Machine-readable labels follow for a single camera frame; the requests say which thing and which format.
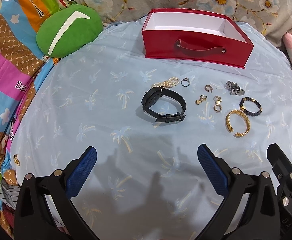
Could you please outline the gold cuff bangle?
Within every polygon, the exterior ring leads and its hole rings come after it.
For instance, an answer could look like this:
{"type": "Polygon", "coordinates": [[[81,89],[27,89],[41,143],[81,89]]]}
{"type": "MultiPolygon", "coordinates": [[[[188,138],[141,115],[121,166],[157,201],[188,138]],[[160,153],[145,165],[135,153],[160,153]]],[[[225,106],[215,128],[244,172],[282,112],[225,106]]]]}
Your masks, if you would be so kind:
{"type": "Polygon", "coordinates": [[[237,109],[231,110],[226,115],[225,125],[228,133],[233,134],[233,136],[237,138],[244,137],[251,130],[249,118],[246,114],[237,109]]]}

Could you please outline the silver metal clip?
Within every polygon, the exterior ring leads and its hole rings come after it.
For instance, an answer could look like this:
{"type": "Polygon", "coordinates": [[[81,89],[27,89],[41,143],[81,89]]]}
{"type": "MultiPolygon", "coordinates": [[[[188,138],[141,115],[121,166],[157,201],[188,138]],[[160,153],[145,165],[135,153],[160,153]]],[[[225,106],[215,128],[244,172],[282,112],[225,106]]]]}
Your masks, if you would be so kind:
{"type": "Polygon", "coordinates": [[[244,95],[245,90],[239,87],[236,82],[227,81],[225,84],[225,88],[230,91],[231,95],[244,95]]]}

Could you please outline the gold dangle hoop earring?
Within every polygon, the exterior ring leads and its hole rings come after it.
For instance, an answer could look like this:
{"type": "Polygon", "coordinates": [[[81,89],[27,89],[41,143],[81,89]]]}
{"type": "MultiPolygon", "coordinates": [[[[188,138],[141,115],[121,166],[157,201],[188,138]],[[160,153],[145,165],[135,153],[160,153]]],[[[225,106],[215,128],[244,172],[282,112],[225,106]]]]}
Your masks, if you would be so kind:
{"type": "Polygon", "coordinates": [[[214,106],[213,106],[214,111],[216,113],[222,112],[222,106],[221,106],[222,98],[216,95],[213,100],[214,100],[214,106]]]}

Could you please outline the gold drop earring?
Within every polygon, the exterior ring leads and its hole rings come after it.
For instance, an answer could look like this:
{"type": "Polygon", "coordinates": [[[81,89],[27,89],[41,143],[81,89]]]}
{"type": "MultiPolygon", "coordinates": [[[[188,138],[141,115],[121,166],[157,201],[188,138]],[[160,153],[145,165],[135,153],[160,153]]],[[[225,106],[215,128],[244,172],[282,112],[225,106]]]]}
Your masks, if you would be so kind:
{"type": "Polygon", "coordinates": [[[199,104],[205,102],[206,100],[207,100],[207,96],[202,94],[202,95],[200,95],[200,97],[198,98],[198,100],[195,101],[195,103],[197,105],[199,105],[199,104]]]}

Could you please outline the small gold hoop earring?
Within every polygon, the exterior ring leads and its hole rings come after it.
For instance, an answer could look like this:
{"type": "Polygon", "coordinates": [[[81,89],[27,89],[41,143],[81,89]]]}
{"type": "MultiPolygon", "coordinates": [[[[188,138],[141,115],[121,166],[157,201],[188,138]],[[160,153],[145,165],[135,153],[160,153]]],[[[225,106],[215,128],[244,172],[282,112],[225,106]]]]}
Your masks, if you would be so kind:
{"type": "Polygon", "coordinates": [[[212,88],[212,86],[210,86],[210,85],[205,85],[205,91],[207,91],[207,92],[212,92],[212,90],[213,90],[213,88],[212,88]]]}

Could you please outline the black smart watch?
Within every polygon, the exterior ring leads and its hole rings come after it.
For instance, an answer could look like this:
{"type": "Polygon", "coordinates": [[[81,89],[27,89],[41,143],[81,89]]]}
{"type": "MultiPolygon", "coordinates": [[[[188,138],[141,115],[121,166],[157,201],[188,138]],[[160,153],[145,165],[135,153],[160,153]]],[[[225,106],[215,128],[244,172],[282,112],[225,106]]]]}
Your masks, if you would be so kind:
{"type": "Polygon", "coordinates": [[[186,117],[186,102],[175,91],[154,87],[148,90],[141,101],[143,111],[154,117],[156,122],[183,121],[186,117]]]}

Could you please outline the red jewelry box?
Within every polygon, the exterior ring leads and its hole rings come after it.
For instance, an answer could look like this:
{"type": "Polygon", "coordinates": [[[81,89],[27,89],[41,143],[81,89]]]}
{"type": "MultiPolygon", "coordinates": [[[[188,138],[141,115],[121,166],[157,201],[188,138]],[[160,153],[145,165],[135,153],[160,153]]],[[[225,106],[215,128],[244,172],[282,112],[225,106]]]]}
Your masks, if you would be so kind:
{"type": "Polygon", "coordinates": [[[142,28],[145,57],[244,68],[254,45],[228,16],[185,8],[149,12],[142,28]]]}

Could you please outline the colourful monkey print sheet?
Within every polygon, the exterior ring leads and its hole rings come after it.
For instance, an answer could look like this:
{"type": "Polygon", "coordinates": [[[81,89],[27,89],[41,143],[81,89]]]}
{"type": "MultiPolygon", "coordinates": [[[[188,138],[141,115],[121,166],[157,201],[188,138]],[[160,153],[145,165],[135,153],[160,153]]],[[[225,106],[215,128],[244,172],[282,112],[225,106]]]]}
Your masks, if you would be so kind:
{"type": "Polygon", "coordinates": [[[13,137],[34,96],[58,59],[44,54],[36,35],[45,20],[74,0],[0,0],[0,226],[14,235],[20,186],[11,155],[13,137]]]}

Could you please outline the green round cushion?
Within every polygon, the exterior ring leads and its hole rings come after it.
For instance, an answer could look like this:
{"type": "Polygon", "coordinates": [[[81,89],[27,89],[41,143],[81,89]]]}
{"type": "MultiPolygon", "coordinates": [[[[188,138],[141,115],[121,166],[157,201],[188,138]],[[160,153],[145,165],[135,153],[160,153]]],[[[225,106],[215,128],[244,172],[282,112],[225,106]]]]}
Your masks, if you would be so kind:
{"type": "Polygon", "coordinates": [[[36,44],[46,56],[63,58],[94,41],[102,31],[103,23],[95,10],[72,4],[43,22],[36,44]]]}

